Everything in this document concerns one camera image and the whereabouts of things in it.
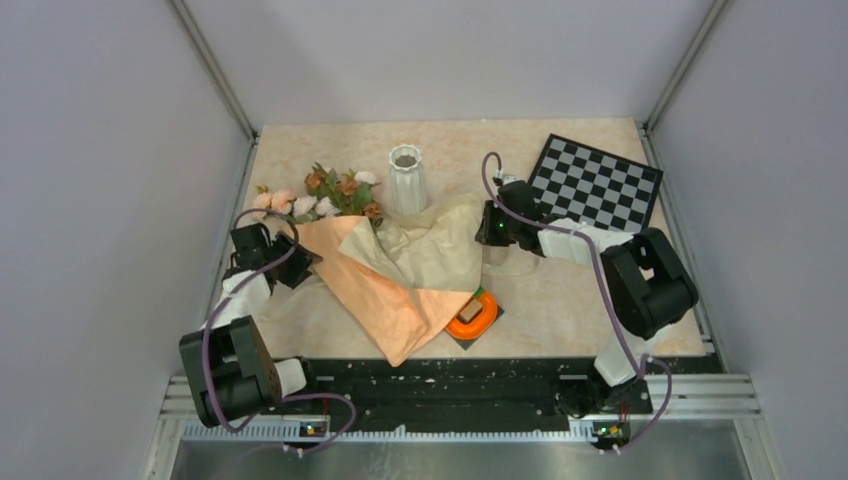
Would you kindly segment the orange paper flower bouquet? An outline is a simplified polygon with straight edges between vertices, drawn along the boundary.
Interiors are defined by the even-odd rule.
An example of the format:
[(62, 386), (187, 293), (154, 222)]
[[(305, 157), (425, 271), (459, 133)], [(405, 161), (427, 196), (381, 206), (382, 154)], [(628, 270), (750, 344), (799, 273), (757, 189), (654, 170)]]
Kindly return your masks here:
[(362, 357), (375, 347), (398, 367), (438, 336), (481, 285), (474, 239), (483, 201), (448, 195), (413, 215), (388, 213), (380, 226), (337, 216), (299, 226), (321, 256), (316, 279), (276, 294), (259, 330), (274, 357)]

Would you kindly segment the white ribbed vase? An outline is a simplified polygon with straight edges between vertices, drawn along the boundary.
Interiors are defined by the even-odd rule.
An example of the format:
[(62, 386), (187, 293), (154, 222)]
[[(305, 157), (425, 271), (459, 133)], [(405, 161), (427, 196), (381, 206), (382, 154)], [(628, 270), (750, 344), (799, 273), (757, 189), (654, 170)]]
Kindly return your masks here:
[(414, 215), (427, 208), (426, 172), (417, 147), (404, 144), (391, 150), (389, 185), (396, 213)]

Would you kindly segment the black grey checkerboard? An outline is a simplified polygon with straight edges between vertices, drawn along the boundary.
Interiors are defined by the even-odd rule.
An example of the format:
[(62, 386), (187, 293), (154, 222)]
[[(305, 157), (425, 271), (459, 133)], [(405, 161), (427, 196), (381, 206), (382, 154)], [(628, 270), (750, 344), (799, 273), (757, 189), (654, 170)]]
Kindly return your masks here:
[(528, 184), (544, 215), (638, 233), (650, 224), (663, 176), (654, 167), (551, 134)]

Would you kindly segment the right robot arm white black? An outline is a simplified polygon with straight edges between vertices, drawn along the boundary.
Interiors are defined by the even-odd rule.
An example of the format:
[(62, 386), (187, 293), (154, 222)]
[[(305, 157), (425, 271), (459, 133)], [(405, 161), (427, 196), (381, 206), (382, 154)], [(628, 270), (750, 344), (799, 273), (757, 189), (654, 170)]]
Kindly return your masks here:
[(643, 375), (658, 335), (699, 301), (694, 281), (667, 236), (649, 227), (617, 232), (545, 216), (531, 186), (515, 176), (484, 184), (490, 195), (476, 239), (487, 246), (518, 245), (546, 259), (592, 269), (613, 326), (586, 385), (589, 404), (612, 412), (627, 397), (625, 383)]

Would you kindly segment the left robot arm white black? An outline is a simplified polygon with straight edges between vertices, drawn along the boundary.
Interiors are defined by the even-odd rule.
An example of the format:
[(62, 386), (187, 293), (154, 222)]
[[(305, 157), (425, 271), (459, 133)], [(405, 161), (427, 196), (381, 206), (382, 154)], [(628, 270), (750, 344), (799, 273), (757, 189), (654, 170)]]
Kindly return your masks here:
[(194, 407), (203, 425), (235, 432), (235, 420), (283, 401), (297, 413), (319, 404), (320, 386), (298, 358), (275, 361), (256, 320), (277, 286), (295, 289), (319, 257), (300, 245), (299, 233), (272, 236), (262, 223), (230, 232), (234, 251), (221, 296), (209, 319), (179, 341)]

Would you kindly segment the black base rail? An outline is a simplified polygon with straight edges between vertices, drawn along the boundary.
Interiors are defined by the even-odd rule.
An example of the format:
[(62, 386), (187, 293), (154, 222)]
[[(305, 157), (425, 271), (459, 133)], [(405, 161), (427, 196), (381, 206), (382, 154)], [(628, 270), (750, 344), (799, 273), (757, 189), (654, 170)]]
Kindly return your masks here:
[(326, 415), (351, 432), (512, 433), (564, 431), (591, 415), (612, 420), (650, 414), (644, 380), (606, 386), (589, 376), (588, 358), (308, 359), (307, 400), (276, 414)]

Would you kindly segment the tan wooden block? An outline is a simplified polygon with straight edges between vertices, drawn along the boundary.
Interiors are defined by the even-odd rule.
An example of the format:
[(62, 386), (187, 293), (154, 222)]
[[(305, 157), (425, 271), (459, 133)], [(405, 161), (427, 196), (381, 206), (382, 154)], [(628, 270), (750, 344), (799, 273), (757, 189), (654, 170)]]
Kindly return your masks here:
[(462, 324), (471, 324), (480, 315), (482, 310), (483, 305), (476, 298), (472, 298), (459, 312), (457, 318)]

